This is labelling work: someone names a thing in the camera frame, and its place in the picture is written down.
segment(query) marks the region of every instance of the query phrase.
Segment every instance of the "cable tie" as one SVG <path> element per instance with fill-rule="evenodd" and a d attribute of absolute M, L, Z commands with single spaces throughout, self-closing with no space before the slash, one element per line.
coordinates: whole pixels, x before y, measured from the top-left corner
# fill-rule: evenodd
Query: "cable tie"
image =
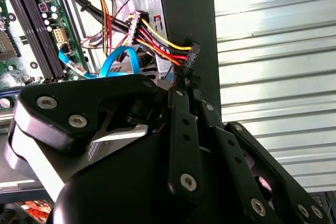
<path fill-rule="evenodd" d="M 84 12 L 89 7 L 89 5 L 91 5 L 91 2 L 88 2 L 85 6 L 83 6 L 83 8 L 80 11 Z"/>

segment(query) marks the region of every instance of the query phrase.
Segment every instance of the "ram slot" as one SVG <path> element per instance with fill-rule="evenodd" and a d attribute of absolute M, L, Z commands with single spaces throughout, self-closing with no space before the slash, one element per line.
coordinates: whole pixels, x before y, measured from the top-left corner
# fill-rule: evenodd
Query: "ram slot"
<path fill-rule="evenodd" d="M 40 42 L 28 18 L 25 6 L 22 5 L 21 0 L 9 0 L 9 1 L 13 6 L 13 9 L 18 17 L 18 20 L 26 34 L 27 40 L 30 44 L 30 47 L 32 48 L 32 51 L 36 57 L 37 63 L 40 66 L 44 78 L 46 79 L 46 81 L 53 80 L 54 75 L 44 56 L 44 52 L 42 50 Z"/>
<path fill-rule="evenodd" d="M 45 55 L 50 62 L 55 77 L 57 79 L 64 77 L 63 67 L 58 59 L 58 49 L 47 31 L 35 0 L 24 0 L 24 3 L 27 6 L 28 13 L 37 31 L 37 36 L 42 41 L 42 46 L 46 53 Z"/>

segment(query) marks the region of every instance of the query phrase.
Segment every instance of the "screw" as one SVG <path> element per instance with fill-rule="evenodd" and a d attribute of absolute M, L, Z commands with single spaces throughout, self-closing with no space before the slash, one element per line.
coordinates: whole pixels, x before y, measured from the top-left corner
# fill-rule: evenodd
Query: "screw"
<path fill-rule="evenodd" d="M 147 82 L 147 81 L 145 81 L 143 84 L 145 84 L 149 88 L 153 87 L 153 85 L 150 82 Z"/>
<path fill-rule="evenodd" d="M 180 90 L 177 90 L 176 93 L 180 96 L 183 96 L 183 93 Z"/>
<path fill-rule="evenodd" d="M 184 173 L 181 175 L 181 184 L 188 191 L 194 191 L 197 188 L 197 182 L 193 176 L 188 173 Z"/>
<path fill-rule="evenodd" d="M 69 124 L 75 128 L 83 128 L 88 124 L 88 120 L 82 115 L 72 115 L 69 117 Z"/>
<path fill-rule="evenodd" d="M 214 108 L 210 105 L 210 104 L 207 104 L 206 105 L 206 108 L 210 111 L 214 111 Z"/>
<path fill-rule="evenodd" d="M 235 125 L 235 128 L 237 131 L 243 131 L 243 128 L 238 124 Z"/>
<path fill-rule="evenodd" d="M 316 214 L 317 217 L 323 219 L 323 214 L 316 206 L 311 206 L 311 209 L 313 210 L 314 214 Z"/>
<path fill-rule="evenodd" d="M 301 204 L 298 204 L 298 208 L 299 208 L 299 210 L 300 210 L 300 212 L 304 215 L 304 216 L 306 216 L 307 218 L 309 218 L 309 212 L 307 211 L 307 209 L 303 206 L 303 205 L 301 205 Z"/>
<path fill-rule="evenodd" d="M 259 214 L 262 217 L 265 217 L 265 215 L 266 215 L 266 209 L 265 209 L 265 207 L 263 206 L 263 204 L 259 200 L 252 199 L 251 200 L 251 206 L 252 206 L 253 210 L 257 214 Z"/>
<path fill-rule="evenodd" d="M 37 105 L 45 110 L 51 110 L 57 107 L 57 101 L 52 97 L 40 97 L 36 100 Z"/>

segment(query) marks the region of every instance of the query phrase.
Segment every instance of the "white shutter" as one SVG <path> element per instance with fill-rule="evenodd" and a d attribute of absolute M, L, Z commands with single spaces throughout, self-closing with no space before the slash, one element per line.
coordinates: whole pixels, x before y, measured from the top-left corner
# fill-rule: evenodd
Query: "white shutter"
<path fill-rule="evenodd" d="M 215 0 L 223 122 L 336 190 L 336 0 Z"/>

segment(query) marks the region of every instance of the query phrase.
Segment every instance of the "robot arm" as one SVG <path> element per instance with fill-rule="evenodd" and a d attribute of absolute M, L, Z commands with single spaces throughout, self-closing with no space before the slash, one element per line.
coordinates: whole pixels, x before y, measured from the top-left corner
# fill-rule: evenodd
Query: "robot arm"
<path fill-rule="evenodd" d="M 166 91 L 133 75 L 20 93 L 12 167 L 42 182 L 55 201 L 50 222 L 328 223 L 241 124 L 222 124 L 196 78 L 180 71 L 175 83 Z M 138 124 L 148 125 L 144 137 L 87 166 L 92 141 Z"/>

